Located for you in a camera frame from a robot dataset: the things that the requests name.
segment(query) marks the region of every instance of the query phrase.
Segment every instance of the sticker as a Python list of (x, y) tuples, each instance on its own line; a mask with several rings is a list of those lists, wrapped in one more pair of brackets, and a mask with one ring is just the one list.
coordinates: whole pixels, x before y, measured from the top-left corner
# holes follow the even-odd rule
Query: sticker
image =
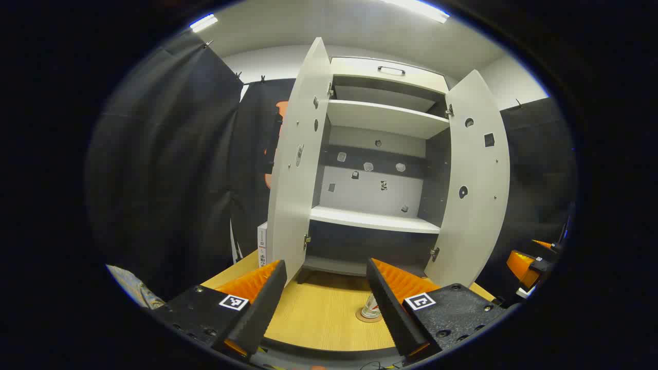
[(299, 162), (301, 161), (301, 154), (304, 152), (304, 145), (297, 147), (297, 159), (295, 160), (295, 166), (299, 167)]
[(242, 307), (245, 306), (245, 304), (247, 304), (248, 301), (249, 300), (247, 298), (241, 298), (229, 294), (226, 296), (226, 298), (224, 298), (221, 302), (219, 302), (219, 305), (223, 305), (226, 308), (235, 309), (236, 311), (239, 311), (242, 309)]
[(420, 293), (415, 296), (405, 298), (405, 301), (407, 301), (409, 306), (414, 311), (417, 311), (421, 308), (429, 307), (436, 303), (432, 298), (430, 298), (430, 296), (427, 295), (427, 293)]
[(258, 267), (263, 267), (266, 265), (265, 259), (265, 248), (258, 247)]

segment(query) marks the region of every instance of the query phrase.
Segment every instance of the white wall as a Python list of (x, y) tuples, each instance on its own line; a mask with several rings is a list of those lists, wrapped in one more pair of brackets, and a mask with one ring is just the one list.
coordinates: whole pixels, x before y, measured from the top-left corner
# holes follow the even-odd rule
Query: white wall
[[(301, 63), (308, 53), (310, 45), (293, 45), (293, 46), (280, 46), (268, 47), (266, 49), (259, 49), (253, 51), (246, 51), (245, 53), (229, 55), (222, 57), (222, 60), (229, 68), (235, 73), (240, 73), (240, 80), (244, 83), (260, 81), (261, 75), (265, 75), (265, 80), (277, 80), (280, 78), (297, 78)], [(327, 54), (330, 57), (370, 57), (387, 59), (391, 61), (398, 61), (409, 65), (419, 66), (427, 70), (432, 70), (425, 66), (407, 61), (405, 59), (396, 57), (394, 55), (378, 53), (365, 49), (357, 49), (354, 47), (343, 47), (335, 45), (325, 45)], [(448, 88), (452, 88), (457, 84), (457, 80), (446, 76), (445, 83)], [(247, 86), (242, 90), (244, 95)]]
[(479, 69), (499, 110), (548, 97), (544, 88), (512, 56), (504, 55)]

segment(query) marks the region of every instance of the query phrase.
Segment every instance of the cabinet handle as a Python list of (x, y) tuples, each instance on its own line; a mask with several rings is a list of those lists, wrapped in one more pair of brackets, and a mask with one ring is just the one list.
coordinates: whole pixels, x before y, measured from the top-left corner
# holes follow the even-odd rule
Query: cabinet handle
[(402, 72), (402, 76), (404, 76), (405, 73), (406, 73), (405, 70), (400, 69), (400, 68), (393, 68), (392, 66), (379, 66), (379, 67), (377, 67), (377, 70), (378, 70), (379, 72), (381, 72), (381, 71), (382, 71), (382, 68), (388, 68), (388, 69), (398, 70), (398, 71)]

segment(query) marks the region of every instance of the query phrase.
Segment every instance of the white cabinet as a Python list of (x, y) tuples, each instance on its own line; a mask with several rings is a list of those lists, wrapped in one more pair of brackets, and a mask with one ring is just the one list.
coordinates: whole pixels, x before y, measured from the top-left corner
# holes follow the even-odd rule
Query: white cabinet
[[(286, 261), (288, 281), (302, 266), (363, 275), (375, 257), (439, 285), (470, 286), (497, 240), (508, 190), (505, 129), (477, 71), (448, 91), (443, 76), (421, 68), (330, 61), (317, 38), (274, 158), (267, 257)], [(440, 250), (435, 259), (430, 250)]]

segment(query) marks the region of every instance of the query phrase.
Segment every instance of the ceiling light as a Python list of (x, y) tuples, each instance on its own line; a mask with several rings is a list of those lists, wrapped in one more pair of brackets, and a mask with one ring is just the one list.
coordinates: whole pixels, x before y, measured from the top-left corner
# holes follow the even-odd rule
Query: ceiling light
[(428, 18), (434, 19), (439, 23), (445, 23), (446, 20), (448, 20), (448, 18), (450, 17), (449, 14), (442, 11), (441, 9), (437, 9), (432, 5), (423, 3), (422, 1), (418, 1), (418, 0), (381, 0), (381, 1), (385, 3), (397, 5), (398, 7), (407, 9), (408, 11), (412, 11), (420, 15), (424, 15)]
[(197, 33), (215, 23), (217, 23), (217, 18), (215, 18), (214, 14), (210, 14), (190, 24), (190, 28), (192, 29), (192, 32)]

